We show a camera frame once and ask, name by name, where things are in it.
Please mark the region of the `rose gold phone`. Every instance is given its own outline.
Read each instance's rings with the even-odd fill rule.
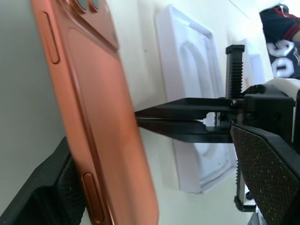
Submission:
[[[92,223],[156,225],[156,194],[106,1],[31,4]]]

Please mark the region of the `printed number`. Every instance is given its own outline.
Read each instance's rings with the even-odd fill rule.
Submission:
[[[275,44],[267,44],[269,54],[279,57],[272,63],[272,71],[275,78],[287,78],[294,74],[294,64],[290,59],[286,58],[294,47],[295,44],[287,40],[277,41]]]

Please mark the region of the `person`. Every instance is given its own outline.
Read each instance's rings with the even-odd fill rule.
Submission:
[[[260,13],[274,78],[300,79],[300,18],[280,4]]]

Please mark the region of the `side button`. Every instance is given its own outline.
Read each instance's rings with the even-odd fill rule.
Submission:
[[[93,214],[94,222],[96,224],[101,224],[101,222],[103,222],[104,220],[104,214],[96,191],[93,176],[90,173],[86,173],[83,176],[83,183],[86,191],[88,205],[90,206],[91,213]]]
[[[42,23],[41,29],[43,36],[46,39],[46,48],[49,52],[50,60],[53,64],[58,64],[60,61],[60,56],[58,54],[49,15],[47,13],[42,13],[40,19]]]

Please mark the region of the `phone case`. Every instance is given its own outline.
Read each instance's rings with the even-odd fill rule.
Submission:
[[[92,224],[156,225],[156,194],[106,1],[31,3]]]

